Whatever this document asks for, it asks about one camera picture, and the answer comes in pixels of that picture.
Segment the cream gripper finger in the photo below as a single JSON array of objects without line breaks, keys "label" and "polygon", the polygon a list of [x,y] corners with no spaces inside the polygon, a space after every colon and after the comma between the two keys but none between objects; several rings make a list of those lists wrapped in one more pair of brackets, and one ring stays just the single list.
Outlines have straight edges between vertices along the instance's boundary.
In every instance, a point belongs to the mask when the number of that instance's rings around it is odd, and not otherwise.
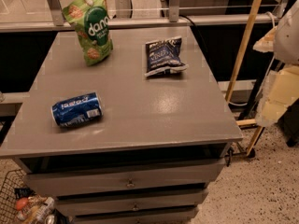
[{"label": "cream gripper finger", "polygon": [[255,42],[253,49],[262,53],[274,51],[274,40],[277,27],[268,31],[261,39]]},{"label": "cream gripper finger", "polygon": [[263,86],[255,117],[262,127],[277,123],[288,107],[299,99],[299,66],[288,64],[280,71],[271,71]]}]

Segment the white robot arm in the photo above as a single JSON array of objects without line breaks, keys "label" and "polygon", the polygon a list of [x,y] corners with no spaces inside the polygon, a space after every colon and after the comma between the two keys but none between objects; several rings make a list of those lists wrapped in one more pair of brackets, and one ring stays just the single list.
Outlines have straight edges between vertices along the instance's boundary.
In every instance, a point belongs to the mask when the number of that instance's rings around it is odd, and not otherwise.
[{"label": "white robot arm", "polygon": [[255,119],[259,126],[267,127],[276,123],[299,99],[299,0],[253,49],[273,52],[274,58],[285,64],[278,72],[270,71],[263,85]]}]

